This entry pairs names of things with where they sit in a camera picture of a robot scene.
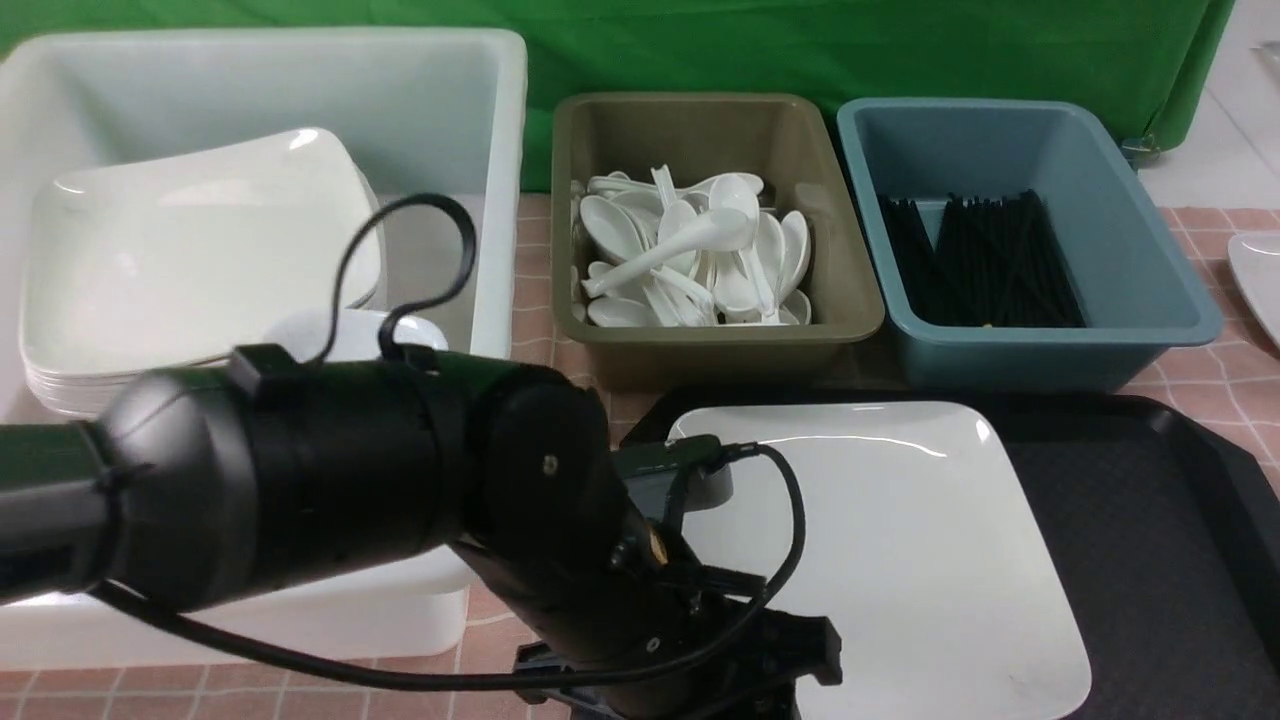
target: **black cable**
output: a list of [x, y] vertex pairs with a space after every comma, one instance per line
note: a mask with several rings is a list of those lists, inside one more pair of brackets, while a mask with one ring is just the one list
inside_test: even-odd
[[338, 264], [338, 278], [333, 283], [333, 301], [329, 307], [329, 336], [325, 338], [320, 352], [317, 352], [311, 360], [307, 360], [308, 365], [323, 364], [325, 357], [333, 352], [333, 346], [338, 341], [338, 315], [342, 313], [342, 281], [347, 277], [347, 265], [349, 265], [351, 259], [355, 258], [360, 243], [364, 242], [365, 238], [369, 237], [369, 233], [371, 233], [374, 228], [381, 224], [388, 217], [403, 210], [404, 208], [419, 205], [439, 208], [445, 215], [449, 217], [451, 220], [453, 220], [453, 224], [458, 227], [458, 233], [462, 236], [461, 266], [458, 268], [458, 274], [453, 278], [453, 283], [449, 284], [449, 287], [440, 295], [429, 300], [406, 302], [392, 309], [392, 311], [383, 320], [383, 324], [378, 328], [378, 348], [381, 351], [383, 357], [394, 359], [401, 356], [399, 345], [396, 343], [396, 325], [399, 324], [404, 315], [426, 310], [428, 307], [435, 307], [436, 305], [443, 305], [457, 297], [467, 286], [467, 282], [471, 279], [471, 273], [475, 270], [477, 242], [476, 227], [475, 223], [471, 222], [471, 215], [467, 214], [466, 208], [447, 195], [436, 195], [434, 192], [408, 195], [384, 205], [379, 208], [378, 211], [374, 213], [367, 220], [365, 220], [365, 224], [360, 225], [360, 229], [356, 231], [356, 234], [353, 234], [351, 241], [347, 243], [347, 250], [343, 252], [342, 261]]
[[742, 443], [724, 446], [722, 466], [746, 457], [765, 456], [773, 461], [782, 474], [782, 480], [787, 486], [787, 496], [791, 501], [791, 548], [778, 570], [764, 584], [764, 589], [755, 596], [748, 606], [733, 619], [732, 623], [716, 639], [691, 650], [686, 655], [667, 660], [655, 665], [635, 667], [631, 670], [603, 670], [593, 673], [568, 673], [547, 676], [539, 675], [513, 675], [509, 673], [470, 674], [470, 675], [438, 675], [420, 673], [393, 673], [389, 670], [374, 670], [347, 662], [316, 657], [305, 652], [297, 652], [283, 647], [273, 646], [220, 630], [211, 625], [191, 620], [177, 612], [164, 610], [150, 600], [141, 597], [122, 585], [101, 584], [90, 591], [90, 596], [134, 618], [157, 630], [177, 635], [179, 638], [210, 647], [229, 655], [236, 655], [246, 660], [253, 660], [266, 665], [274, 665], [285, 670], [326, 678], [339, 683], [349, 683], [384, 691], [404, 692], [474, 692], [474, 691], [534, 691], [534, 689], [559, 689], [617, 685], [623, 683], [637, 683], [652, 680], [672, 673], [689, 670], [701, 665], [723, 652], [742, 634], [755, 618], [764, 611], [764, 607], [786, 585], [787, 580], [800, 565], [800, 556], [805, 543], [805, 514], [804, 500], [800, 496], [800, 480], [786, 457], [772, 446], [759, 443]]

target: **white square plate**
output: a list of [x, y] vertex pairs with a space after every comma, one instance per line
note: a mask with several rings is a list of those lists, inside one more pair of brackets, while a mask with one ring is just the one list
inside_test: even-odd
[[[33, 205], [27, 366], [115, 375], [256, 341], [325, 305], [375, 204], [342, 141], [319, 128], [63, 174]], [[355, 254], [344, 306], [378, 284], [378, 242]]]
[[[946, 402], [708, 407], [671, 437], [768, 442], [795, 468], [808, 542], [771, 607], [826, 615], [844, 684], [804, 678], [805, 720], [1051, 720], [1080, 706], [1089, 660], [1005, 448]], [[708, 564], [772, 575], [791, 520], [767, 460], [685, 516]]]
[[1253, 316], [1280, 345], [1280, 234], [1238, 234], [1226, 245], [1226, 256]]

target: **tile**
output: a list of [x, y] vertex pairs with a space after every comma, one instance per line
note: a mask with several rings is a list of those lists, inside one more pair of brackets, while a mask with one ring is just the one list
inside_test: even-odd
[[529, 628], [511, 618], [485, 625], [472, 625], [462, 634], [460, 673], [507, 673], [516, 648], [529, 643]]
[[1206, 260], [1226, 260], [1226, 243], [1235, 231], [1187, 231], [1196, 252]]
[[524, 720], [529, 705], [516, 693], [458, 693], [453, 720]]
[[1192, 238], [1187, 234], [1187, 231], [1174, 231], [1174, 240], [1178, 241], [1178, 246], [1183, 249], [1183, 254], [1188, 258], [1199, 258], [1199, 251], [1196, 250], [1196, 245], [1192, 243]]
[[1231, 395], [1249, 420], [1280, 424], [1280, 379], [1233, 382]]
[[369, 696], [369, 720], [448, 720], [449, 694], [375, 691]]
[[[1253, 47], [1280, 40], [1280, 3], [1236, 0], [1210, 69], [1206, 87], [1253, 149], [1280, 177], [1280, 77]], [[1277, 202], [1245, 205], [1280, 208]]]
[[648, 392], [617, 392], [609, 404], [609, 419], [636, 423], [644, 418], [660, 396]]
[[1207, 347], [1175, 347], [1156, 360], [1169, 382], [1226, 380], [1222, 365]]
[[1239, 290], [1235, 284], [1235, 275], [1231, 273], [1231, 264], [1225, 259], [1221, 260], [1197, 260], [1203, 263], [1204, 268], [1208, 270], [1210, 277], [1212, 277], [1211, 287], [1226, 287], [1233, 290]]
[[364, 691], [352, 691], [349, 693], [289, 691], [284, 693], [276, 719], [360, 720], [364, 712]]
[[1201, 282], [1204, 283], [1204, 287], [1219, 287], [1217, 278], [1213, 277], [1213, 270], [1210, 269], [1207, 260], [1192, 259], [1192, 269], [1196, 270], [1197, 275], [1199, 275]]
[[1222, 361], [1226, 375], [1233, 380], [1280, 378], [1280, 360], [1247, 342], [1217, 346], [1212, 348], [1212, 354]]
[[511, 314], [511, 342], [512, 345], [554, 337], [556, 325], [552, 323], [550, 310], [540, 307], [536, 310], [515, 310]]
[[570, 707], [562, 702], [544, 702], [530, 707], [531, 720], [570, 720]]
[[1242, 421], [1240, 411], [1222, 383], [1189, 383], [1170, 386], [1174, 407], [1197, 420]]
[[37, 693], [106, 692], [115, 685], [115, 679], [120, 676], [120, 673], [119, 667], [41, 670], [31, 689]]
[[179, 665], [173, 667], [125, 667], [119, 692], [129, 691], [193, 691], [205, 674], [202, 665]]
[[378, 669], [394, 673], [453, 673], [457, 657], [458, 648], [422, 657], [380, 657]]
[[566, 375], [590, 374], [591, 356], [586, 352], [586, 346], [572, 341], [557, 342], [556, 369]]
[[1280, 425], [1267, 425], [1263, 423], [1253, 423], [1253, 432], [1262, 438], [1262, 446], [1266, 447], [1266, 454], [1258, 457], [1262, 462], [1275, 462], [1280, 459]]
[[600, 400], [600, 405], [604, 405], [605, 414], [612, 415], [613, 396], [609, 393], [609, 391], [600, 387], [600, 383], [599, 380], [595, 379], [595, 375], [590, 373], [576, 373], [566, 377], [570, 379], [571, 383], [576, 384], [577, 387], [594, 389], [595, 396]]
[[[361, 667], [372, 667], [372, 659], [360, 659], [360, 660], [343, 660], [343, 662], [351, 662], [352, 665], [360, 665]], [[289, 673], [284, 680], [284, 687], [289, 688], [334, 688], [340, 691], [356, 691], [357, 688], [351, 683], [339, 683], [338, 680], [330, 680], [328, 678], [316, 678], [315, 675], [307, 675], [306, 673]]]
[[[1270, 115], [1272, 123], [1275, 117], [1280, 111]], [[1280, 179], [1212, 92], [1201, 96], [1183, 143], [1139, 170], [1138, 178], [1156, 205], [1280, 208]]]
[[115, 697], [108, 720], [187, 720], [196, 696]]
[[1271, 480], [1271, 489], [1280, 496], [1280, 468], [1275, 465], [1263, 465], [1262, 471], [1266, 474], [1267, 479]]
[[484, 583], [471, 583], [467, 588], [467, 623], [507, 615], [511, 609], [498, 600]]
[[284, 670], [256, 662], [210, 665], [206, 691], [233, 691], [239, 688], [278, 688], [284, 683]]
[[532, 341], [511, 346], [511, 359], [531, 365], [549, 365], [552, 361], [552, 341]]
[[27, 689], [33, 673], [0, 673], [0, 693], [18, 693]]
[[1240, 446], [1258, 461], [1263, 462], [1266, 461], [1267, 451], [1262, 446], [1262, 441], [1258, 439], [1258, 436], [1254, 434], [1248, 425], [1243, 423], [1235, 423], [1235, 424], [1201, 423], [1201, 424], [1213, 430], [1215, 433], [1222, 436], [1224, 438], [1234, 442], [1235, 445]]
[[516, 246], [517, 247], [550, 247], [552, 222], [550, 220], [517, 220]]
[[549, 278], [552, 274], [552, 249], [545, 245], [516, 247], [516, 275], [522, 278]]
[[193, 720], [274, 720], [279, 693], [228, 692], [201, 696]]
[[1226, 218], [1231, 220], [1231, 227], [1238, 231], [1280, 229], [1280, 218], [1276, 218], [1271, 210], [1258, 210], [1256, 208], [1226, 210]]
[[22, 706], [22, 720], [84, 720], [101, 717], [106, 696], [100, 697], [28, 697]]
[[1249, 318], [1252, 313], [1248, 304], [1244, 302], [1244, 296], [1240, 291], [1235, 288], [1210, 288], [1208, 293], [1213, 296], [1217, 306], [1222, 310], [1224, 318]]
[[534, 192], [521, 195], [516, 217], [522, 220], [526, 218], [550, 218], [552, 196]]
[[539, 278], [516, 278], [516, 307], [550, 307], [552, 281]]
[[1132, 380], [1129, 380], [1130, 386], [1135, 384], [1147, 386], [1147, 384], [1164, 384], [1164, 383], [1165, 383], [1165, 377], [1160, 374], [1160, 370], [1153, 364], [1143, 368], [1140, 372], [1138, 372], [1137, 375], [1133, 377]]
[[1175, 208], [1178, 222], [1188, 231], [1229, 231], [1231, 220], [1217, 208]]
[[1220, 342], [1231, 342], [1243, 340], [1261, 347], [1267, 352], [1275, 352], [1276, 346], [1271, 342], [1271, 337], [1267, 332], [1262, 329], [1262, 325], [1253, 316], [1252, 313], [1245, 313], [1243, 316], [1226, 318], [1222, 323], [1222, 334], [1219, 336]]
[[634, 427], [636, 424], [632, 421], [609, 423], [609, 447], [621, 446]]

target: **green curtain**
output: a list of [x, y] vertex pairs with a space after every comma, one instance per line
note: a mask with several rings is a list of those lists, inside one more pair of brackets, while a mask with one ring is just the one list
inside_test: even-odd
[[470, 26], [529, 45], [526, 190], [556, 104], [603, 90], [1078, 102], [1117, 138], [1181, 142], [1231, 0], [0, 0], [0, 51], [47, 32]]

